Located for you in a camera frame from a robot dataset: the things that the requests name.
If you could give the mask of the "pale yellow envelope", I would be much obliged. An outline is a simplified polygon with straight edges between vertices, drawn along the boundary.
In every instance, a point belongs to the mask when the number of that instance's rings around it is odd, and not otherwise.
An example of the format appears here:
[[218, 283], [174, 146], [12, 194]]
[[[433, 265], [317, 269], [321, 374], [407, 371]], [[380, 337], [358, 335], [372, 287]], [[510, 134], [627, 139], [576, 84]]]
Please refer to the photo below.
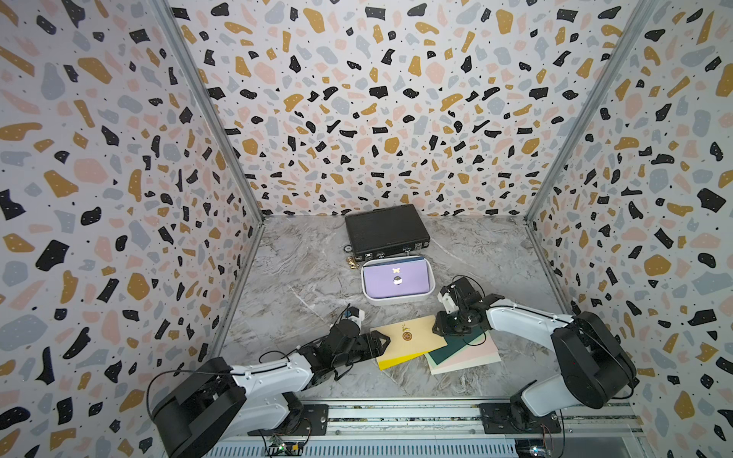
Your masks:
[[421, 356], [435, 349], [446, 347], [445, 338], [433, 332], [434, 324], [435, 316], [429, 315], [376, 327], [376, 331], [391, 340], [378, 361], [403, 359], [412, 355]]

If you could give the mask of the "white storage tray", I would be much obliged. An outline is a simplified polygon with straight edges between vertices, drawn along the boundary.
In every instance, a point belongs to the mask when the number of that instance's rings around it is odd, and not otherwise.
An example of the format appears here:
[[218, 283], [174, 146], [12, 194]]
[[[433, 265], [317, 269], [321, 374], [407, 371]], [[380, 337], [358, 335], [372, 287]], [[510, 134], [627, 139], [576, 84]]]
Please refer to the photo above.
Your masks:
[[362, 290], [373, 305], [413, 303], [433, 293], [435, 279], [422, 256], [373, 260], [361, 268]]

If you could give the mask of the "lilac envelope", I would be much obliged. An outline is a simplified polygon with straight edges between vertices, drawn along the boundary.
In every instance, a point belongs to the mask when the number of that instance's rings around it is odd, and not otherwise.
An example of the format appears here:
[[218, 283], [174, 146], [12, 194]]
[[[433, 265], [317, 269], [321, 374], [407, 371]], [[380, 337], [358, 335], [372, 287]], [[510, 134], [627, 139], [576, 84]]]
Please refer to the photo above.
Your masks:
[[363, 279], [366, 295], [376, 300], [423, 295], [431, 291], [429, 264], [423, 258], [366, 266]]

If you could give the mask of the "bright yellow envelope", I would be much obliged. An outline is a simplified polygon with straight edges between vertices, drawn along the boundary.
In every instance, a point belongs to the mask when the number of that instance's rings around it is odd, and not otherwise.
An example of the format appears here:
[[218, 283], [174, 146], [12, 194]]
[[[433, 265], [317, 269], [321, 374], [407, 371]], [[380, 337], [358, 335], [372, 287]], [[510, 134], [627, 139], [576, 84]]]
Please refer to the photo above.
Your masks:
[[405, 362], [416, 359], [425, 353], [427, 353], [427, 350], [418, 351], [415, 348], [389, 347], [382, 356], [379, 356], [376, 359], [376, 361], [380, 370], [387, 370], [388, 368], [393, 368], [394, 366], [399, 366], [399, 364], [404, 364]]

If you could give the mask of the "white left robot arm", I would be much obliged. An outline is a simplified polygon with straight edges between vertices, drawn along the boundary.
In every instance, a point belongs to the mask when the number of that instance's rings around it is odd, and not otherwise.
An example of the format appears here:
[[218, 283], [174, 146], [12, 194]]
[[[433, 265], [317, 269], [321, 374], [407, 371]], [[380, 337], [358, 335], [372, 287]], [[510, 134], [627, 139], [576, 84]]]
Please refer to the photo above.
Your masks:
[[207, 361], [149, 414], [170, 457], [202, 457], [217, 442], [250, 433], [311, 433], [315, 425], [298, 393], [340, 380], [355, 364], [381, 357], [390, 343], [377, 330], [364, 332], [349, 312], [328, 335], [279, 360], [249, 366], [221, 357]]

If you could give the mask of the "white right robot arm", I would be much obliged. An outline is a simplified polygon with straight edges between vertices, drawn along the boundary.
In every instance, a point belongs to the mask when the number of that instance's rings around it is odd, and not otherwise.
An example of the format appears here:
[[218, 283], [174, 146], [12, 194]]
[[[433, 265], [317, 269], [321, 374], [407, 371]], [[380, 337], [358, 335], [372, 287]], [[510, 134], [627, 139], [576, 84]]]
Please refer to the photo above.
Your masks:
[[528, 383], [510, 398], [508, 421], [517, 431], [528, 431], [569, 406], [599, 410], [639, 383], [636, 366], [593, 312], [557, 315], [497, 294], [482, 297], [464, 278], [442, 287], [438, 298], [444, 309], [435, 317], [436, 335], [466, 337], [476, 329], [495, 330], [555, 353], [559, 374]]

